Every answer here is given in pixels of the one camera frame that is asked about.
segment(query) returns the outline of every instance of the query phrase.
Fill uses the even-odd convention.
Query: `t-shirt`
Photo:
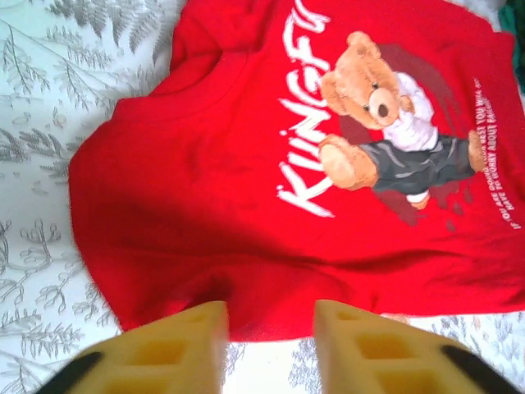
[[[525,309],[511,35],[441,0],[189,0],[173,48],[69,168],[76,244],[124,330],[210,300],[232,341],[310,336],[318,299]],[[416,113],[390,73],[431,103],[431,149],[377,126]]]

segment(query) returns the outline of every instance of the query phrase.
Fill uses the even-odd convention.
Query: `black pants on teddy bear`
[[[404,195],[418,195],[431,186],[461,181],[475,174],[468,160],[468,140],[440,135],[431,150],[405,152],[390,141],[361,144],[376,164],[378,180],[375,191],[396,190]]]

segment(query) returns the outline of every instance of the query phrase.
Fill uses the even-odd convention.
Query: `yellow plastic part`
[[[70,394],[219,394],[226,303],[209,302],[91,346],[103,360]]]
[[[441,354],[456,341],[329,300],[314,321],[323,394],[483,394]]]

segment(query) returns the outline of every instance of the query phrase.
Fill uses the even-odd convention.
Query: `leaf pattern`
[[[494,25],[491,1],[468,5]],[[75,250],[63,186],[117,100],[146,95],[166,76],[163,54],[185,3],[21,2],[17,22],[0,2],[0,394],[34,392],[76,352],[121,332]],[[42,15],[32,29],[27,9]],[[458,339],[525,391],[525,312],[392,318]],[[224,384],[226,394],[318,394],[315,344],[231,343]]]

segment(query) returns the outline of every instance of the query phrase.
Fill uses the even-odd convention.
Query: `black rubber tip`
[[[522,394],[477,355],[456,346],[442,346],[441,351],[486,394]]]
[[[95,351],[71,361],[35,394],[66,394],[100,362],[103,356],[103,353]]]

